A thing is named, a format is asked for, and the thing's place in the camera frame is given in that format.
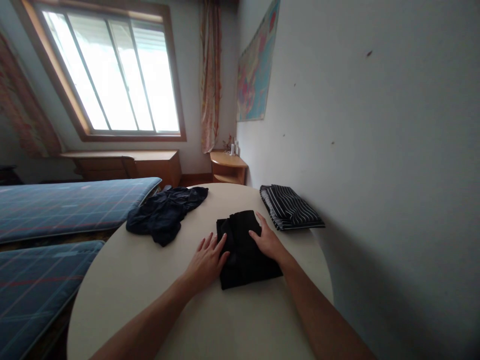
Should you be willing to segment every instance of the left hand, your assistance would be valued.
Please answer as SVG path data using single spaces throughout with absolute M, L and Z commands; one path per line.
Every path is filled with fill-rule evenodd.
M 219 277 L 230 255 L 230 252 L 226 251 L 220 257 L 226 240 L 227 234 L 224 234 L 217 243 L 217 235 L 214 236 L 211 232 L 198 245 L 195 255 L 182 275 L 193 295 L 200 293 Z

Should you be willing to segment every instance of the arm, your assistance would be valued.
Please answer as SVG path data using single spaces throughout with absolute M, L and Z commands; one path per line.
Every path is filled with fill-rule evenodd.
M 265 218 L 256 215 L 261 223 L 261 236 L 250 231 L 258 248 L 280 266 L 290 289 L 303 328 L 317 359 L 375 359 L 355 330 L 333 307 L 309 279 L 279 238 L 267 225 Z
M 90 360 L 153 359 L 184 307 L 220 275 L 230 254 L 227 251 L 220 257 L 226 239 L 225 234 L 217 244 L 213 233 L 204 238 L 185 273 L 113 335 Z

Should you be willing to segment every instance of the curtain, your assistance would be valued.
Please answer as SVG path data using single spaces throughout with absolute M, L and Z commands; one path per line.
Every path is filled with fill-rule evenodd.
M 220 108 L 222 30 L 220 0 L 203 0 L 201 11 L 201 149 L 209 153 L 217 142 Z
M 15 56 L 0 33 L 0 114 L 18 134 L 20 146 L 31 158 L 57 156 L 59 138 L 45 116 Z

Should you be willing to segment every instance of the plaid blanket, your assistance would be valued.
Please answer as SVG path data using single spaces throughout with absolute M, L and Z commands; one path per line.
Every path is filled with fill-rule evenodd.
M 0 252 L 0 360 L 23 358 L 77 293 L 103 241 Z
M 0 187 L 0 243 L 118 228 L 158 177 Z

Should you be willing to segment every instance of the window frame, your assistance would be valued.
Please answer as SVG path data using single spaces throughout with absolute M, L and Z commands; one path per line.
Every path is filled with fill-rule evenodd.
M 186 142 L 185 121 L 180 94 L 172 21 L 168 5 L 133 0 L 10 0 L 51 80 L 70 120 L 84 142 Z M 52 34 L 44 27 L 43 8 L 61 8 L 73 12 L 95 12 L 112 18 L 159 24 L 163 27 L 173 87 L 178 132 L 158 134 L 142 130 L 94 130 L 83 108 L 70 74 L 58 53 Z

